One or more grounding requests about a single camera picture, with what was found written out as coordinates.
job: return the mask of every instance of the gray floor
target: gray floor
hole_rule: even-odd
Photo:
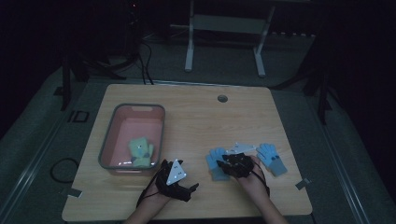
[[[193,70],[184,72],[186,38],[179,31],[170,42],[155,35],[146,38],[152,49],[149,73],[155,84],[220,84],[272,86],[292,77],[313,38],[271,35],[262,57],[267,77],[257,76],[252,49],[244,45],[211,41],[202,33],[197,38]],[[142,46],[144,60],[149,49]],[[73,100],[61,112],[62,99],[53,96],[62,84],[61,71],[49,77],[20,119],[0,142],[0,180],[2,223],[64,223],[62,211],[66,197],[60,194],[71,184],[55,182],[51,167],[59,160],[80,160],[106,86],[118,81],[92,76],[89,83],[73,82]],[[128,77],[123,83],[143,83],[140,65],[119,71]],[[364,145],[346,112],[329,98],[332,110],[326,112],[328,125],[318,121],[318,97],[301,93],[304,80],[283,91],[272,91],[291,148],[313,205],[312,216],[287,217],[290,223],[396,223],[396,208],[381,183]],[[89,112],[86,123],[69,121],[72,111]],[[39,152],[45,156],[29,162]],[[61,179],[72,179],[73,163],[55,170]],[[17,181],[28,183],[14,190]],[[117,223],[95,221],[93,223]],[[180,220],[153,223],[260,223],[260,219]]]

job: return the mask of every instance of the forearm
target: forearm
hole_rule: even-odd
[[[145,211],[141,211],[139,207],[125,220],[123,224],[146,224],[151,220]]]
[[[150,202],[147,199],[143,200],[141,204],[132,212],[132,214],[125,220],[124,224],[146,224],[152,220],[165,207],[165,203]]]
[[[257,207],[262,213],[262,218],[265,220],[265,223],[268,224],[288,223],[288,221],[282,216],[282,214],[280,214],[279,210],[277,210],[277,208],[269,198],[262,200],[261,203],[257,204]]]

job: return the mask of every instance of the white table leg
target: white table leg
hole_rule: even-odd
[[[262,46],[264,45],[265,37],[267,37],[268,35],[268,29],[270,28],[271,19],[274,15],[274,11],[275,7],[271,7],[267,21],[262,28],[260,43],[253,48],[254,59],[256,60],[257,72],[259,74],[259,77],[265,77],[264,65],[262,63]]]
[[[192,59],[194,57],[194,1],[190,0],[190,26],[189,26],[189,45],[187,46],[186,65],[184,70],[190,72],[192,70]]]

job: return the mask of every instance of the blue cloth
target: blue cloth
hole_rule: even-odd
[[[288,171],[277,154],[274,145],[266,143],[261,144],[260,147],[257,148],[257,151],[259,152],[257,157],[274,176],[283,175]]]
[[[213,181],[230,179],[230,176],[224,174],[221,167],[218,166],[217,161],[224,161],[222,155],[225,155],[225,149],[222,147],[217,147],[214,149],[210,149],[209,155],[205,156],[207,165],[210,170],[210,174],[212,174]]]

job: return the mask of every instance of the plastic container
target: plastic container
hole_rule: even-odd
[[[113,175],[154,172],[161,157],[164,120],[161,105],[118,105],[107,128],[99,164]]]

